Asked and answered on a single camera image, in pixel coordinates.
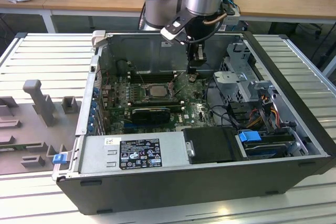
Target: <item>wire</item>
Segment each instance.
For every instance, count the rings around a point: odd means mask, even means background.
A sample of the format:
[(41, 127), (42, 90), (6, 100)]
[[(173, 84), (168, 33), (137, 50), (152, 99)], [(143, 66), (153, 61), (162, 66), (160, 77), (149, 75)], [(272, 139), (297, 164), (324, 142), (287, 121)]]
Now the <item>wire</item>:
[(121, 119), (120, 121), (128, 121), (128, 122), (133, 123), (131, 120), (128, 120), (128, 119), (125, 119), (125, 118)]
[[(221, 11), (223, 12), (223, 4), (221, 3), (220, 4), (220, 9), (221, 9)], [(216, 32), (218, 32), (218, 30), (220, 29), (220, 27), (222, 26), (222, 24), (223, 24), (223, 22), (224, 22), (224, 20), (222, 19), (220, 22), (219, 22), (219, 25), (217, 26), (217, 28), (215, 28), (210, 34), (208, 34), (207, 36), (205, 36), (204, 38), (202, 38), (202, 39), (197, 39), (197, 40), (189, 40), (189, 39), (187, 39), (186, 41), (185, 41), (185, 43), (187, 44), (195, 44), (195, 43), (200, 43), (200, 42), (204, 42), (204, 41), (206, 41), (207, 39), (209, 39), (210, 37), (212, 37)]]
[(4, 19), (2, 17), (0, 17), (0, 19), (8, 27), (8, 29), (10, 30), (10, 32), (15, 36), (16, 33), (11, 29), (11, 27), (7, 24), (7, 22), (4, 21)]
[(316, 50), (314, 51), (313, 55), (310, 57), (310, 61), (313, 60), (315, 54), (317, 53), (317, 51), (320, 49), (320, 47), (323, 45), (323, 43), (325, 42), (325, 40), (329, 37), (329, 35), (332, 33), (334, 27), (336, 26), (336, 22), (333, 24), (333, 26), (331, 27), (331, 29), (329, 30), (328, 34), (324, 37), (324, 39), (321, 41), (321, 43), (318, 45), (318, 47), (316, 48)]
[(138, 20), (138, 30), (141, 29), (141, 19), (142, 19), (142, 16), (144, 16), (145, 12), (146, 12), (146, 2), (143, 3), (142, 9), (141, 9), (140, 17), (139, 17), (139, 20)]

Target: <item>motherboard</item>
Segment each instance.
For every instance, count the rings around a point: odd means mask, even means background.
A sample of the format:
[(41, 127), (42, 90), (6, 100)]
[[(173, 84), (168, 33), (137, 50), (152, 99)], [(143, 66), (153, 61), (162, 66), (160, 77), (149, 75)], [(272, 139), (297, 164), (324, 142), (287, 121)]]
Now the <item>motherboard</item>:
[(109, 76), (105, 82), (102, 90), (108, 134), (215, 126), (205, 102), (206, 79), (197, 74), (130, 74)]

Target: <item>floor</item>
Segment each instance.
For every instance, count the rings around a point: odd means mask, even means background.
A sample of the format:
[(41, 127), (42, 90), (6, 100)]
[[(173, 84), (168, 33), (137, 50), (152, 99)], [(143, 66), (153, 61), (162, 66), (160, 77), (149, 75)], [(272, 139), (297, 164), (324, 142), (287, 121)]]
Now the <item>floor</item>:
[[(44, 22), (39, 15), (5, 14), (2, 18), (9, 25), (10, 29), (0, 20), (0, 54), (6, 49), (17, 32), (46, 33)], [(60, 33), (90, 33), (93, 30), (89, 27), (87, 16), (54, 16), (54, 21)], [(129, 17), (93, 17), (95, 30), (103, 29), (110, 31), (133, 31), (137, 27), (138, 18)], [(248, 30), (254, 34), (267, 34), (270, 22), (248, 22)], [(300, 24), (290, 39), (307, 56), (311, 57), (319, 43), (329, 32), (332, 25), (323, 25), (319, 39), (315, 38), (317, 30), (310, 24)], [(313, 62), (317, 64), (321, 55), (328, 50), (336, 38), (336, 28), (328, 39), (323, 43), (316, 53)], [(330, 77), (336, 79), (336, 73)]]

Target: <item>warning label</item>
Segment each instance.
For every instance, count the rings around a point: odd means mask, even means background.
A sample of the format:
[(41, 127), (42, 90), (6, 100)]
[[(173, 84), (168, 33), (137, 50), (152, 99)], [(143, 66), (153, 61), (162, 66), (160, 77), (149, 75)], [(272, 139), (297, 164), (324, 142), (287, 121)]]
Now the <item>warning label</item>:
[(161, 167), (159, 139), (120, 141), (119, 164), (122, 170)]

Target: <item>blue tab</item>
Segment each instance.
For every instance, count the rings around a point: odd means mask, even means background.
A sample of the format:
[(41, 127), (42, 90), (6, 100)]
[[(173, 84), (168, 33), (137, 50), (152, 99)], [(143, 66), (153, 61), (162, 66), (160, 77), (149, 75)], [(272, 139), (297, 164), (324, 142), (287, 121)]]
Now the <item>blue tab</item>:
[(242, 142), (261, 141), (257, 131), (243, 131), (239, 134), (239, 138)]
[(56, 154), (54, 155), (54, 158), (52, 159), (52, 162), (54, 164), (66, 164), (67, 163), (67, 154)]

